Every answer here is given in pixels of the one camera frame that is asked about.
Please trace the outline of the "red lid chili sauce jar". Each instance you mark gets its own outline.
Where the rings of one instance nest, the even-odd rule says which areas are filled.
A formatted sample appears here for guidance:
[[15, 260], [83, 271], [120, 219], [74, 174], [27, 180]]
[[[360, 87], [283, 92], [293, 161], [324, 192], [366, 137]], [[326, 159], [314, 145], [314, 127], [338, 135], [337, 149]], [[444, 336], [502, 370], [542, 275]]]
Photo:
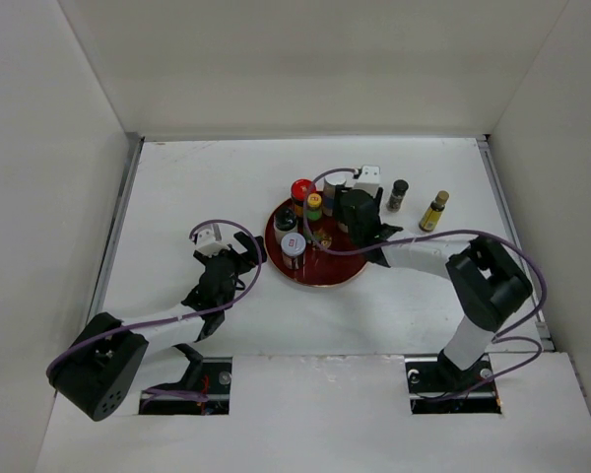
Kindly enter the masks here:
[[303, 206], [307, 209], [317, 212], [321, 208], [321, 197], [315, 187], [312, 188], [309, 196], [306, 196], [308, 187], [312, 184], [309, 179], [301, 178], [296, 180], [291, 186], [291, 198], [295, 215], [301, 220], [303, 218]]

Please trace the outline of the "silver lid blue label jar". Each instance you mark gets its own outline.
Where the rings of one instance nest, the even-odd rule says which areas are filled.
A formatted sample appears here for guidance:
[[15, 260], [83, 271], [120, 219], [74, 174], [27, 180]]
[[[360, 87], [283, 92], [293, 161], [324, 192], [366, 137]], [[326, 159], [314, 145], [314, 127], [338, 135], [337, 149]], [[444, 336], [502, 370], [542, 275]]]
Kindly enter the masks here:
[[322, 212], [325, 216], [333, 216], [336, 191], [339, 187], [344, 186], [346, 181], [346, 175], [343, 172], [334, 172], [324, 177]]

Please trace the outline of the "small black cap spice jar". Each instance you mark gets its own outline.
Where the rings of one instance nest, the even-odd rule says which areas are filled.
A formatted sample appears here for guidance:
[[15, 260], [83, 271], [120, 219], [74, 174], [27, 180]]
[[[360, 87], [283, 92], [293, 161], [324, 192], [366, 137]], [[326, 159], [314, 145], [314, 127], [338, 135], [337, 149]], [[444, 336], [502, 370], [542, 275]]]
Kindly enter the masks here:
[[397, 179], [393, 182], [393, 186], [386, 203], [386, 208], [389, 212], [395, 213], [400, 210], [408, 190], [409, 183], [406, 180]]

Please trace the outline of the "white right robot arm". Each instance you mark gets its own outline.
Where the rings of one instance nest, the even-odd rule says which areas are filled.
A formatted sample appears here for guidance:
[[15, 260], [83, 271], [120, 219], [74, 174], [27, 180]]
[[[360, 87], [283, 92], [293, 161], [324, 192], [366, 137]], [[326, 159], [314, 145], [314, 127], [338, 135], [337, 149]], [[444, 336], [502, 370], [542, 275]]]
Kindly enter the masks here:
[[383, 224], [379, 210], [380, 198], [362, 189], [341, 191], [334, 204], [335, 215], [367, 262], [412, 269], [452, 283], [464, 316], [439, 352], [434, 371], [443, 391], [462, 391], [476, 379], [473, 370], [494, 335], [532, 296], [532, 284], [502, 243], [491, 236], [476, 236], [468, 242], [410, 236], [407, 243], [389, 245], [388, 239], [402, 229]]

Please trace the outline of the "right robot arm base mount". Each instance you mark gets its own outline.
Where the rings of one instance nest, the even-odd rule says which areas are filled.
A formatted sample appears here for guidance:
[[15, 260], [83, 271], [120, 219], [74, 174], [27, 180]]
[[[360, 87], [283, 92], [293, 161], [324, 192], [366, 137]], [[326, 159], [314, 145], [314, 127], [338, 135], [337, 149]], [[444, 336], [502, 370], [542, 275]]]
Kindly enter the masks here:
[[500, 414], [496, 385], [470, 390], [493, 375], [490, 358], [484, 355], [460, 377], [447, 378], [436, 356], [405, 359], [410, 409], [415, 415]]

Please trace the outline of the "grey lid spice jar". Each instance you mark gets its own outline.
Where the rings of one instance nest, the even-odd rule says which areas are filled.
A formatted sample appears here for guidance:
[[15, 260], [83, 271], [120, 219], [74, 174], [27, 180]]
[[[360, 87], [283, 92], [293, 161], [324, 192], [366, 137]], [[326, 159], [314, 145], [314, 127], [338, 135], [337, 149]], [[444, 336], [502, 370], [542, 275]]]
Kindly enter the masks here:
[[284, 265], [296, 271], [304, 264], [306, 239], [300, 233], [288, 233], [281, 240], [281, 251]]

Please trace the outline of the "red round tray gold rim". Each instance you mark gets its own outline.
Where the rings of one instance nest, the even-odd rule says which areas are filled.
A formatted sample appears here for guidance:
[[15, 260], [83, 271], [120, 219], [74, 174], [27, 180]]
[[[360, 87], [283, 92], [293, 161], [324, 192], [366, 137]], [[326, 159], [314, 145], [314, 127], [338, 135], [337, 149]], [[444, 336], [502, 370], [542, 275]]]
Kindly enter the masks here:
[[[306, 246], [303, 266], [297, 270], [288, 268], [284, 263], [280, 245], [276, 242], [274, 230], [274, 217], [283, 207], [292, 207], [291, 199], [284, 200], [276, 206], [267, 220], [264, 234], [268, 260], [280, 273], [304, 286], [333, 287], [347, 283], [362, 272], [366, 260], [361, 254], [331, 255], [310, 244]], [[337, 227], [332, 217], [322, 216], [320, 224], [314, 223], [313, 226], [318, 237], [324, 237], [324, 242], [330, 242], [331, 250], [344, 252], [356, 249], [349, 236]]]

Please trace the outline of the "black lid seasoning bottle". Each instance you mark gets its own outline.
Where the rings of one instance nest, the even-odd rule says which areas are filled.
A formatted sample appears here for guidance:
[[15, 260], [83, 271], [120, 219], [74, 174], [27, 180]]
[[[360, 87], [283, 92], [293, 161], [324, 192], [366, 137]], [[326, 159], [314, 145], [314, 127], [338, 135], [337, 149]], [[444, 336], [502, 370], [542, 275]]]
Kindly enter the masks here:
[[275, 241], [281, 244], [282, 239], [289, 233], [297, 232], [297, 216], [289, 206], [280, 207], [274, 215], [273, 229]]

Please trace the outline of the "left robot arm base mount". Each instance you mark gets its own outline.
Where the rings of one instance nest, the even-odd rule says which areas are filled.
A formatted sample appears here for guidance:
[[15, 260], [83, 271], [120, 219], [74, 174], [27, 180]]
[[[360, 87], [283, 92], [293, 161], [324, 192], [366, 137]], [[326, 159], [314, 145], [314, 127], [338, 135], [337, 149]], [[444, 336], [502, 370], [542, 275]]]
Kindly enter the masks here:
[[174, 348], [188, 365], [180, 380], [149, 387], [140, 395], [138, 414], [222, 416], [230, 412], [232, 358], [205, 358], [188, 344]]

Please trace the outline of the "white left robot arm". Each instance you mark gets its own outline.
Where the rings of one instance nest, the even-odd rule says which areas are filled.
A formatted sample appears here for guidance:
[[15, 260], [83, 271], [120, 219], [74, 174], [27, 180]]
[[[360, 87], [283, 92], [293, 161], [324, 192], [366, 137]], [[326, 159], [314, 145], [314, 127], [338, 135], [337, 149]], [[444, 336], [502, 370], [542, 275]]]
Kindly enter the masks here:
[[199, 413], [218, 404], [212, 386], [219, 376], [205, 370], [203, 356], [194, 344], [211, 337], [226, 319], [226, 312], [249, 290], [242, 281], [258, 275], [267, 260], [262, 236], [241, 230], [234, 235], [237, 251], [220, 241], [216, 226], [192, 236], [194, 258], [203, 272], [186, 298], [174, 307], [124, 321], [108, 312], [95, 315], [71, 346], [46, 370], [49, 384], [91, 420], [114, 413], [130, 393], [145, 359], [174, 349], [183, 357], [167, 370], [169, 382], [143, 389], [140, 412], [151, 413], [162, 403], [189, 403]]

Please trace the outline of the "yellow label small oil bottle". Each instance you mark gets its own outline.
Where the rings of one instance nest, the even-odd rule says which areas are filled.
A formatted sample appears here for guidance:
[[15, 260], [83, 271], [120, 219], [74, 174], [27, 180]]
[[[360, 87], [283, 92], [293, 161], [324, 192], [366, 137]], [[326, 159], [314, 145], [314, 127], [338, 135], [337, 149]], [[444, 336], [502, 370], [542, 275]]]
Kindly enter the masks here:
[[419, 222], [419, 228], [423, 232], [430, 233], [435, 230], [446, 207], [448, 199], [449, 193], [445, 190], [440, 190], [436, 194]]

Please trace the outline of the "aluminium table edge rail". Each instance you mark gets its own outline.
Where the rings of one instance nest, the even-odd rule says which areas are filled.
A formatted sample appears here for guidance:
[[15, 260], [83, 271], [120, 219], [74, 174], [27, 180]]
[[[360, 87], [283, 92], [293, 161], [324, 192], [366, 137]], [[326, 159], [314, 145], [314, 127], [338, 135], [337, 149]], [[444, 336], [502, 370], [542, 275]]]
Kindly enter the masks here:
[[78, 325], [80, 331], [86, 327], [90, 320], [98, 314], [103, 307], [129, 200], [145, 143], [145, 137], [137, 132], [128, 132], [125, 136], [129, 145], [128, 153], [124, 161], [123, 173], [121, 175], [101, 261], [96, 274], [92, 296], [87, 305], [87, 310]]

